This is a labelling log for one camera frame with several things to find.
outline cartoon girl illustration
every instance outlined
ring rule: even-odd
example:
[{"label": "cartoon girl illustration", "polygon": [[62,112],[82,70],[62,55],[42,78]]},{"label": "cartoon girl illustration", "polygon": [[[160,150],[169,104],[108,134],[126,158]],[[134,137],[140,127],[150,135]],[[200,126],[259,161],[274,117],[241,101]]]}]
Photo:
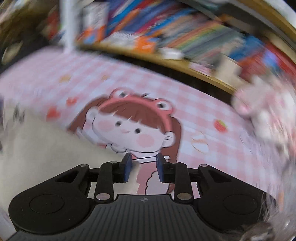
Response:
[{"label": "cartoon girl illustration", "polygon": [[[153,162],[157,153],[169,162],[177,161],[181,125],[172,113],[173,107],[167,100],[150,99],[147,94],[140,96],[118,88],[109,97],[89,102],[68,130],[116,153],[130,152],[133,159],[142,164],[142,172],[145,169],[155,171]],[[145,173],[147,181],[152,173]],[[139,190],[143,194],[142,186],[140,183]],[[171,192],[173,185],[169,187],[168,192]]]}]

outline colorful book spine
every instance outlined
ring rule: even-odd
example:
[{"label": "colorful book spine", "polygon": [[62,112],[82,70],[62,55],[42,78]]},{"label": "colorful book spine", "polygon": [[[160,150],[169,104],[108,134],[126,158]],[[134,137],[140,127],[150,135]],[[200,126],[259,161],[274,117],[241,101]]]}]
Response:
[{"label": "colorful book spine", "polygon": [[130,11],[128,15],[115,27],[114,32],[120,31],[123,29],[130,21],[132,21],[144,8],[150,4],[154,4],[155,0],[144,0],[141,2],[134,10]]},{"label": "colorful book spine", "polygon": [[278,59],[278,66],[288,75],[292,80],[296,79],[296,64],[280,49],[274,46],[272,43],[267,43],[266,48],[268,51],[274,54]]},{"label": "colorful book spine", "polygon": [[157,35],[157,31],[161,30],[162,28],[166,27],[167,25],[171,24],[172,22],[176,21],[178,18],[188,15],[188,14],[192,14],[193,12],[195,12],[196,10],[193,8],[185,8],[182,9],[180,11],[178,11],[177,13],[175,13],[174,15],[172,15],[171,17],[165,19],[161,24],[151,28],[151,30],[146,34],[146,36],[155,36]]},{"label": "colorful book spine", "polygon": [[108,10],[108,2],[92,2],[83,8],[82,38],[84,42],[93,43],[106,37]]},{"label": "colorful book spine", "polygon": [[240,36],[241,33],[231,29],[231,31],[226,31],[224,35],[212,39],[208,42],[201,44],[199,47],[192,49],[185,53],[185,56],[189,59],[196,58],[197,56],[206,53],[218,46],[225,44],[226,42],[232,41],[234,38]]},{"label": "colorful book spine", "polygon": [[139,16],[135,18],[133,22],[126,26],[123,30],[128,32],[136,32],[151,19],[155,18],[163,11],[171,8],[174,4],[175,2],[172,2],[170,0],[162,2],[161,4],[150,9],[148,13],[139,14]]},{"label": "colorful book spine", "polygon": [[229,58],[235,60],[235,61],[241,61],[242,59],[254,55],[254,53],[257,53],[263,48],[263,42],[259,39],[257,39],[254,36],[248,36],[245,39],[245,44],[232,52],[229,55]]},{"label": "colorful book spine", "polygon": [[188,25],[183,26],[182,29],[179,29],[178,32],[175,32],[174,35],[169,36],[169,37],[164,37],[158,45],[159,48],[165,47],[170,42],[175,41],[177,38],[182,37],[183,35],[187,34],[188,32],[192,31],[193,29],[195,29],[197,27],[198,27],[198,25],[190,25],[190,23],[188,23]]},{"label": "colorful book spine", "polygon": [[110,19],[114,18],[118,14],[122,13],[131,3],[133,0],[124,0],[121,2],[121,4],[118,6],[118,8],[114,9],[114,11],[110,15]]},{"label": "colorful book spine", "polygon": [[108,0],[110,10],[109,19],[114,17],[115,11],[125,2],[125,0]]},{"label": "colorful book spine", "polygon": [[182,49],[185,48],[188,45],[191,45],[192,43],[198,41],[199,39],[203,38],[203,37],[208,37],[210,36],[213,32],[222,29],[222,28],[226,28],[223,25],[216,25],[213,26],[212,28],[205,28],[203,31],[201,31],[200,33],[198,33],[197,35],[187,39],[186,41],[184,41],[183,43],[179,44],[178,46],[176,46],[176,48],[178,49]]},{"label": "colorful book spine", "polygon": [[113,29],[120,23],[120,21],[126,15],[128,15],[128,13],[133,10],[140,2],[141,0],[132,0],[132,2],[121,13],[110,20],[107,26],[107,36],[112,33]]},{"label": "colorful book spine", "polygon": [[187,41],[188,39],[198,35],[200,32],[204,31],[206,28],[211,28],[213,26],[216,26],[217,24],[219,24],[219,22],[217,22],[215,20],[208,21],[204,25],[200,26],[199,28],[190,31],[189,33],[183,35],[182,37],[180,37],[180,38],[176,39],[175,41],[169,43],[167,45],[167,47],[168,48],[175,48],[176,46],[182,44],[183,42]]},{"label": "colorful book spine", "polygon": [[152,34],[151,37],[157,37],[163,34],[166,34],[170,31],[172,31],[173,29],[176,29],[179,25],[185,23],[185,22],[189,22],[193,19],[192,15],[185,15],[182,16],[180,18],[178,18],[176,21],[172,22],[171,24],[167,25],[166,27],[156,31],[154,34]]},{"label": "colorful book spine", "polygon": [[145,25],[143,25],[141,28],[139,28],[136,31],[136,33],[139,33],[139,34],[147,33],[150,30],[150,28],[162,23],[163,20],[168,18],[170,15],[176,13],[179,9],[180,9],[180,4],[175,4],[174,6],[169,8],[168,10],[163,11],[161,14],[159,14],[155,18],[151,19],[150,21],[148,21]]},{"label": "colorful book spine", "polygon": [[199,35],[196,36],[196,38],[192,38],[192,40],[185,42],[185,44],[181,45],[178,47],[179,50],[181,50],[183,53],[198,47],[200,44],[210,41],[211,39],[214,39],[218,36],[224,35],[224,33],[228,30],[229,28],[220,25],[217,28],[211,29],[207,32],[203,32]]},{"label": "colorful book spine", "polygon": [[185,31],[189,32],[188,29],[190,29],[190,31],[193,29],[196,29],[202,23],[204,23],[207,19],[208,19],[208,17],[202,13],[195,14],[195,15],[193,15],[192,20],[190,20],[188,22],[184,22],[184,23],[176,26],[175,29],[172,29],[171,31],[164,33],[163,36],[165,38],[168,38],[168,37],[176,36],[180,32],[185,32]]},{"label": "colorful book spine", "polygon": [[191,60],[191,62],[198,64],[209,64],[213,65],[216,57],[221,54],[222,46],[213,48],[212,50],[207,51],[206,53],[199,55]]}]

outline ribbed black plate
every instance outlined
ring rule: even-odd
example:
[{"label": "ribbed black plate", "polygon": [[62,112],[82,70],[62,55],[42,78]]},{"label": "ribbed black plate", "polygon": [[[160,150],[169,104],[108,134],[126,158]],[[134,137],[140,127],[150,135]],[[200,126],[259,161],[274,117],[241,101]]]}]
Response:
[{"label": "ribbed black plate", "polygon": [[67,232],[19,231],[10,241],[218,241],[218,236],[193,207],[175,203],[170,195],[119,195],[113,203],[98,204],[84,223]]}]

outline blue book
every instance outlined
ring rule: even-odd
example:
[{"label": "blue book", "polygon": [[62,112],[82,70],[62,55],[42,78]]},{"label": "blue book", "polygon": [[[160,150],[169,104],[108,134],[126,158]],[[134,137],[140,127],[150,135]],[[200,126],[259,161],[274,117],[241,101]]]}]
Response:
[{"label": "blue book", "polygon": [[121,20],[124,19],[124,17],[133,10],[142,0],[134,0],[131,2],[130,5],[127,6],[126,9],[124,9],[120,14],[116,15],[114,18],[110,20],[110,22],[107,25],[106,34],[107,36],[110,35],[113,31],[113,29],[119,24]]},{"label": "blue book", "polygon": [[261,48],[263,48],[263,42],[256,37],[250,35],[246,37],[245,44],[234,50],[230,55],[229,58],[240,61],[247,56],[250,56],[252,53],[259,51]]},{"label": "blue book", "polygon": [[120,7],[124,0],[108,0],[109,2],[109,13],[110,15],[114,14],[114,12]]},{"label": "blue book", "polygon": [[151,19],[155,18],[166,9],[169,9],[174,5],[176,5],[176,2],[166,0],[159,5],[149,7],[146,11],[143,13],[141,12],[136,18],[134,18],[133,21],[131,21],[123,30],[128,32],[136,32]]}]

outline plush toy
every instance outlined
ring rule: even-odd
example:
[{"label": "plush toy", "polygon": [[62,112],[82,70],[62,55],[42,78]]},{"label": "plush toy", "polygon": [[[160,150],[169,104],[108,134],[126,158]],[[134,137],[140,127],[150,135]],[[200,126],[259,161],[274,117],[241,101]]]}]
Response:
[{"label": "plush toy", "polygon": [[232,106],[250,118],[256,137],[275,143],[287,158],[296,154],[296,95],[292,85],[275,75],[252,78],[252,84],[239,89]]},{"label": "plush toy", "polygon": [[283,163],[275,165],[282,167],[277,170],[277,204],[267,196],[263,221],[249,227],[237,240],[292,241],[296,236],[295,90],[273,74],[254,76],[251,84],[234,94],[232,105],[241,116],[251,119],[255,136],[275,143],[283,156]]}]

